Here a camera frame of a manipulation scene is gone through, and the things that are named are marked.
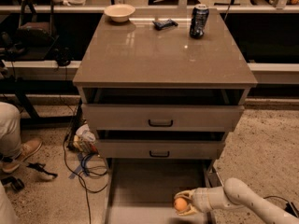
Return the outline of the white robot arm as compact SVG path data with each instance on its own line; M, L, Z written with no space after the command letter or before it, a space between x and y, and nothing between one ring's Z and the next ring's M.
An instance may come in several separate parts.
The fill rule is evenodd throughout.
M299 224L299 218L256 194L237 178L228 178L221 187L183 190L174 197L179 216L247 207L265 224Z

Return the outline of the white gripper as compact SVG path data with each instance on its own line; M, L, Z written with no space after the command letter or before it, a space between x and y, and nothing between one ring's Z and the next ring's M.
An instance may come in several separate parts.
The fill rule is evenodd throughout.
M227 204L223 187L183 190L175 195L175 199L178 198L192 200L193 204L177 210L179 216L195 215L198 211L207 213L216 209L225 209Z

